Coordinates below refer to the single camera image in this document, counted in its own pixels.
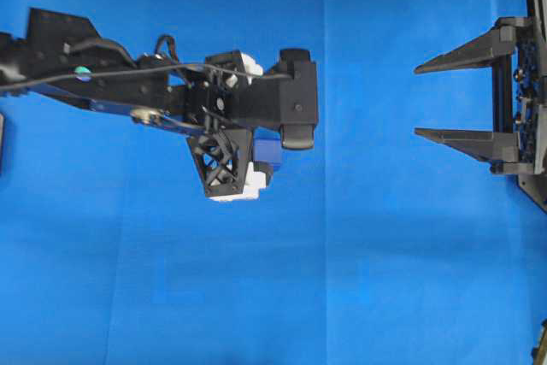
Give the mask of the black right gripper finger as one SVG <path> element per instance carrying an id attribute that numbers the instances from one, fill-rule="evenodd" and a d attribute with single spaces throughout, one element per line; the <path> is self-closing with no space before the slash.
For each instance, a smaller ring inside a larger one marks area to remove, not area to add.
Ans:
<path id="1" fill-rule="evenodd" d="M 501 26 L 465 43 L 449 53 L 439 55 L 415 68 L 414 74 L 486 68 L 515 50 L 515 28 Z"/>
<path id="2" fill-rule="evenodd" d="M 518 134 L 514 132 L 416 128 L 415 134 L 449 146 L 480 162 L 519 161 Z"/>

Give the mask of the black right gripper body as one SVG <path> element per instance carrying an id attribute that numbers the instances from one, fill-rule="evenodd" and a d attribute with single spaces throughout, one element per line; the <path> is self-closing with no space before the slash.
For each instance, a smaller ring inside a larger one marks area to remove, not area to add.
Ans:
<path id="1" fill-rule="evenodd" d="M 546 38 L 542 22 L 503 17 L 494 27 L 502 49 L 492 61 L 493 125 L 517 132 L 519 158 L 546 174 Z"/>

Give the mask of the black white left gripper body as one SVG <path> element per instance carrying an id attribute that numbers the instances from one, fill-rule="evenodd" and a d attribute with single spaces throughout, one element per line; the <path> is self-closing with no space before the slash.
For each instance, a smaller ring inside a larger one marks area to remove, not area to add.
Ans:
<path id="1" fill-rule="evenodd" d="M 273 170 L 254 161 L 254 131 L 239 125 L 229 111 L 234 93 L 263 75 L 263 68 L 239 50 L 209 56 L 205 62 L 214 68 L 205 87 L 207 95 L 197 103 L 203 131 L 187 139 L 204 194 L 220 203 L 257 200 Z"/>

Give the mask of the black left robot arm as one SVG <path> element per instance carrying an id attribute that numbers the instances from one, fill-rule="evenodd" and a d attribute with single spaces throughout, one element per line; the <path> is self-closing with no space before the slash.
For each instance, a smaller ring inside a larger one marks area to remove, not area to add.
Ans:
<path id="1" fill-rule="evenodd" d="M 36 92 L 183 135 L 204 194 L 216 202 L 255 200 L 273 176 L 272 166 L 254 157 L 253 130 L 230 115 L 232 95 L 262 73 L 237 50 L 184 63 L 167 34 L 135 58 L 87 18 L 45 9 L 30 11 L 24 38 L 1 36 L 3 96 Z"/>

